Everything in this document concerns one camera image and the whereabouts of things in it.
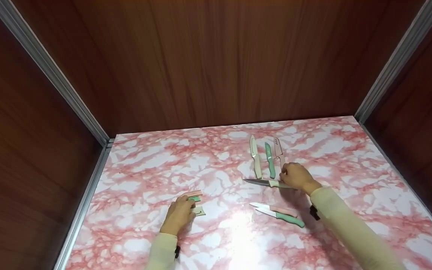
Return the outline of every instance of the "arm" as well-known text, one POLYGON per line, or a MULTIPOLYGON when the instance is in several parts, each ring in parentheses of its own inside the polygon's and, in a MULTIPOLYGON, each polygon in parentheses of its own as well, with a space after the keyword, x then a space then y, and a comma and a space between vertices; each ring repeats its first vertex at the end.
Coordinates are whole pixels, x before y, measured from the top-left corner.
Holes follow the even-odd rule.
POLYGON ((178 238, 172 234, 160 233, 156 236, 149 251, 146 270, 174 269, 174 251, 178 238))
POLYGON ((178 242, 177 235, 196 216, 195 213, 191 212, 194 205, 194 201, 188 200, 186 195, 180 196, 175 202, 171 203, 159 234, 151 245, 145 270, 174 269, 175 250, 178 242))
POLYGON ((349 209, 329 187, 310 195, 323 224, 329 228, 365 270, 405 269, 388 244, 349 209))
POLYGON ((310 196, 328 227, 365 270, 405 269, 391 248, 329 187, 322 187, 298 163, 284 164, 281 179, 310 196))

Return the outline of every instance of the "wood grain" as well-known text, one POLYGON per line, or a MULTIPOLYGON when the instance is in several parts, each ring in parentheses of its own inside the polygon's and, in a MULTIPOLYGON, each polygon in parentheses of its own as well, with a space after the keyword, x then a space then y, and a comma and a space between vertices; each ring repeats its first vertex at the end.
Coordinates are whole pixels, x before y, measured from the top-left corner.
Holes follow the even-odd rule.
POLYGON ((366 126, 432 212, 432 29, 366 126))
POLYGON ((0 21, 0 269, 49 269, 101 147, 0 21))
POLYGON ((116 133, 348 115, 422 0, 15 0, 116 133))

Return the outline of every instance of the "kitchen knife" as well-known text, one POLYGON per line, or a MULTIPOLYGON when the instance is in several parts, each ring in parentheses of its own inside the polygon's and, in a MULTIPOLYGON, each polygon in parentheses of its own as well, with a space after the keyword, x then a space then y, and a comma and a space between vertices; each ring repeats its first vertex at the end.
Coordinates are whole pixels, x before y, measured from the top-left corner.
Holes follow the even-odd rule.
POLYGON ((274 152, 276 153, 276 156, 279 158, 279 162, 281 163, 281 168, 283 168, 283 165, 286 163, 286 160, 283 154, 283 147, 281 147, 281 143, 279 142, 278 138, 274 138, 274 152))
POLYGON ((302 220, 297 219, 295 217, 291 217, 289 215, 285 215, 285 214, 281 214, 281 213, 278 213, 278 212, 274 212, 274 211, 271 211, 271 210, 268 210, 268 209, 265 209, 265 208, 256 208, 256 210, 259 211, 259 212, 261 212, 261 213, 263 213, 263 214, 269 215, 271 217, 274 217, 274 218, 277 218, 277 219, 282 219, 285 222, 289 222, 291 224, 296 224, 296 225, 300 226, 301 228, 305 227, 305 223, 302 220))
POLYGON ((278 188, 293 188, 291 186, 288 186, 287 184, 281 182, 281 181, 276 181, 276 180, 262 180, 262 179, 251 179, 251 178, 246 178, 243 179, 248 183, 253 183, 255 185, 259 185, 259 186, 270 186, 270 187, 278 187, 278 188))
POLYGON ((264 147, 266 148, 266 159, 269 163, 269 177, 271 179, 276 178, 276 171, 275 171, 275 164, 273 163, 273 155, 271 154, 271 146, 269 146, 269 143, 264 143, 264 147))
POLYGON ((263 177, 263 173, 261 172, 261 164, 259 163, 259 155, 258 155, 258 146, 256 144, 256 139, 254 135, 251 135, 251 156, 254 159, 254 173, 256 173, 256 178, 261 179, 263 177))
POLYGON ((252 202, 249 203, 250 205, 257 207, 257 208, 264 208, 264 209, 268 209, 271 211, 275 211, 275 212, 279 212, 281 214, 286 214, 286 215, 290 215, 291 217, 298 217, 298 214, 291 210, 291 209, 287 209, 287 208, 282 208, 282 207, 277 207, 277 206, 273 206, 273 205, 267 205, 267 204, 262 204, 262 203, 257 203, 257 202, 252 202))

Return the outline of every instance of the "left hand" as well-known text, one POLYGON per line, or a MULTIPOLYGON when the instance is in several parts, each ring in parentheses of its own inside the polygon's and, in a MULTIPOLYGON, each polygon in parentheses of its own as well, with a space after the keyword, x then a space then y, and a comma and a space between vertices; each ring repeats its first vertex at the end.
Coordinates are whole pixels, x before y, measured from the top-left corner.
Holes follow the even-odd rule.
POLYGON ((191 211, 194 206, 195 202, 188 200, 186 195, 178 197, 175 202, 171 203, 159 232, 177 236, 180 230, 196 217, 196 214, 191 211))

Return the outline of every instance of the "beige sleeve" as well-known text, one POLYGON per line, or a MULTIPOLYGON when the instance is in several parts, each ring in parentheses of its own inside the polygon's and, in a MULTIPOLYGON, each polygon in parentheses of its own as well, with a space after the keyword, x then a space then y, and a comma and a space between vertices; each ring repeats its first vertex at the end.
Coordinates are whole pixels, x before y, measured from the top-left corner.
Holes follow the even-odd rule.
POLYGON ((346 205, 334 190, 322 187, 311 194, 323 224, 365 270, 405 269, 388 244, 346 205))
POLYGON ((156 236, 149 251, 149 261, 145 270, 173 270, 174 251, 178 238, 172 234, 160 233, 156 236))

